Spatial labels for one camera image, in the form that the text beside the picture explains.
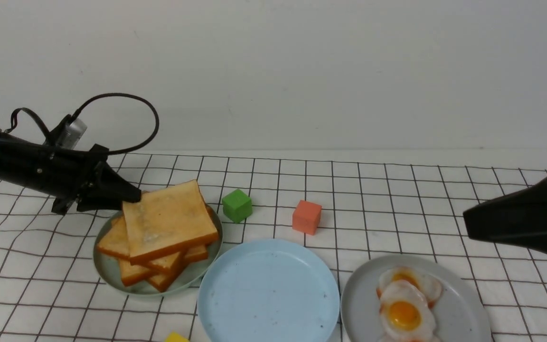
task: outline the egg white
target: egg white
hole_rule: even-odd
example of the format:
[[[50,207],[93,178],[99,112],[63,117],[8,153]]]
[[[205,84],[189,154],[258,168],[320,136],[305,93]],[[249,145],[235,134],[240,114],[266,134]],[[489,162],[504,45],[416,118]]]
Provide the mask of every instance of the egg white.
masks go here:
[[[393,282],[395,275],[405,275],[413,279],[414,285],[417,289],[425,295],[428,301],[428,306],[434,307],[436,301],[443,294],[443,286],[438,279],[427,273],[415,270],[414,268],[406,266],[397,266],[383,272],[379,277],[379,284],[377,287],[377,295],[381,297],[381,294],[386,290],[387,286]]]
[[[379,318],[386,334],[396,342],[429,342],[434,337],[436,320],[428,307],[428,301],[415,286],[408,281],[393,281],[381,294]],[[411,330],[393,325],[388,319],[389,308],[393,303],[404,301],[419,312],[421,322]]]

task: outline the empty plate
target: empty plate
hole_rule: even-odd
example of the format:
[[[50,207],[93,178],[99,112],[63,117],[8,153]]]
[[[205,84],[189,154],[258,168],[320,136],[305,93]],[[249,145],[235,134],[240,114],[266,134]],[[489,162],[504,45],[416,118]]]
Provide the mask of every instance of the empty plate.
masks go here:
[[[341,321],[352,342],[376,342],[385,335],[379,321],[378,279],[395,266],[408,266],[441,282],[443,295],[432,312],[434,334],[443,342],[490,342],[491,328],[478,295],[457,275],[423,258],[393,255],[366,262],[349,277],[341,298]]]
[[[339,289],[305,247],[257,240],[214,262],[202,279],[198,314],[212,342],[326,342],[339,320]]]

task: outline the toast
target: toast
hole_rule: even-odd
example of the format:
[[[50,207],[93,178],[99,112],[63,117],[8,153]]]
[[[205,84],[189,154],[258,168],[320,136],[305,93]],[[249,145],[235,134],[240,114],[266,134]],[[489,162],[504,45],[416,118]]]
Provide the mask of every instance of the toast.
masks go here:
[[[138,203],[122,206],[133,265],[219,238],[196,180],[144,193]]]
[[[146,278],[146,281],[159,292],[164,292],[172,285],[176,278],[183,273],[189,264],[206,260],[207,258],[208,249],[206,249],[206,246],[193,247],[185,253],[181,267],[176,268],[172,273],[152,275],[151,277]]]
[[[208,249],[206,249],[206,246],[198,246],[190,248],[187,253],[185,253],[185,257],[183,258],[183,262],[188,265],[192,262],[198,262],[202,260],[206,260],[208,258]]]
[[[124,286],[132,286],[158,274],[157,271],[143,266],[130,265],[128,260],[118,259],[117,263],[120,267],[120,278]]]
[[[130,261],[130,250],[128,249],[128,234],[126,233],[126,220],[123,216],[111,220],[111,229],[98,242],[97,249],[104,255],[112,256],[120,260]],[[177,264],[183,263],[184,251],[174,253],[146,262],[144,267],[156,270],[161,273],[171,273]]]

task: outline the orange cube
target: orange cube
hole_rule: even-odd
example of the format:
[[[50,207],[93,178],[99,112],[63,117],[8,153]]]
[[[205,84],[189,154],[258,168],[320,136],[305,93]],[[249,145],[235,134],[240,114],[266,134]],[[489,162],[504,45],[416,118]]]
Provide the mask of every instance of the orange cube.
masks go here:
[[[292,228],[295,231],[314,235],[320,223],[321,214],[321,205],[300,200],[295,212],[292,213]]]

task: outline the green cube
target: green cube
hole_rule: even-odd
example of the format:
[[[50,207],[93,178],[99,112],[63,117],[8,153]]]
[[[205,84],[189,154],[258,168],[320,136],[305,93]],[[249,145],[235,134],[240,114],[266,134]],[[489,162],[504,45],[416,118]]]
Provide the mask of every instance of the green cube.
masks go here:
[[[240,223],[252,214],[252,199],[235,189],[223,197],[223,213],[234,223]]]

